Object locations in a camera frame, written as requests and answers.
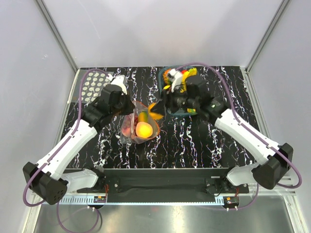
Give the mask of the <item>purple grape bunch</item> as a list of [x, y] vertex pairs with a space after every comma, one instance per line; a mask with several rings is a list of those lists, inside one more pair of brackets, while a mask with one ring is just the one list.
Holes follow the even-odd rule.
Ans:
[[133, 128], [135, 128], [138, 124], [138, 115], [132, 114], [131, 116], [131, 124]]

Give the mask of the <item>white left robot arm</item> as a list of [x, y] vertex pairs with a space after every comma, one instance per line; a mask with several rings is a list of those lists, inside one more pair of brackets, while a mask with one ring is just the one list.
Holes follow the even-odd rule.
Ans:
[[112, 118], [129, 115], [134, 107], [123, 83], [107, 84], [100, 96], [79, 110], [71, 130], [46, 156], [35, 164], [28, 162], [24, 165], [22, 171], [27, 183], [23, 191], [24, 203], [32, 206], [26, 199], [28, 190], [50, 205], [58, 203], [66, 193], [82, 188], [102, 191], [105, 180], [95, 169], [69, 174], [64, 174], [64, 171], [81, 148], [109, 125]]

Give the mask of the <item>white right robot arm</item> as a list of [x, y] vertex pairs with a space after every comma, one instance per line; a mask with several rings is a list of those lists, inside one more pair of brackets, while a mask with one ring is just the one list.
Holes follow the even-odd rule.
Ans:
[[169, 112], [194, 109], [203, 120], [227, 133], [251, 153], [256, 160], [254, 164], [233, 167], [221, 179], [225, 192], [232, 192], [245, 183], [274, 189], [290, 169], [293, 148], [287, 143], [280, 145], [249, 125], [224, 100], [212, 96], [199, 75], [186, 78], [185, 85], [184, 91], [174, 90], [175, 85], [164, 87], [160, 100], [149, 106], [149, 112], [163, 117]]

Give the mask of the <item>clear zip top bag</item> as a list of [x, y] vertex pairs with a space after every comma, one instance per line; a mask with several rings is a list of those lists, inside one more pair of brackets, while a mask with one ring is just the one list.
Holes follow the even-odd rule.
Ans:
[[147, 106], [138, 101], [133, 101], [133, 104], [133, 113], [126, 115], [121, 125], [122, 144], [142, 144], [160, 133], [159, 125], [148, 113]]

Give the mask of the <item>yellow green mango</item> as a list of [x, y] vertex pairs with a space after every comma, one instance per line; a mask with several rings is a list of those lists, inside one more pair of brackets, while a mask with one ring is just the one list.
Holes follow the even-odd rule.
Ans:
[[148, 113], [146, 111], [142, 111], [138, 114], [138, 123], [145, 122], [148, 123]]

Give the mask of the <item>pink peach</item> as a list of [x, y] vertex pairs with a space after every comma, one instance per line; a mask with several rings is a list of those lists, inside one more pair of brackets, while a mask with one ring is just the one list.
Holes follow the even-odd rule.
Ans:
[[132, 135], [131, 127], [132, 127], [131, 119], [125, 119], [121, 127], [121, 132], [125, 137], [131, 137]]

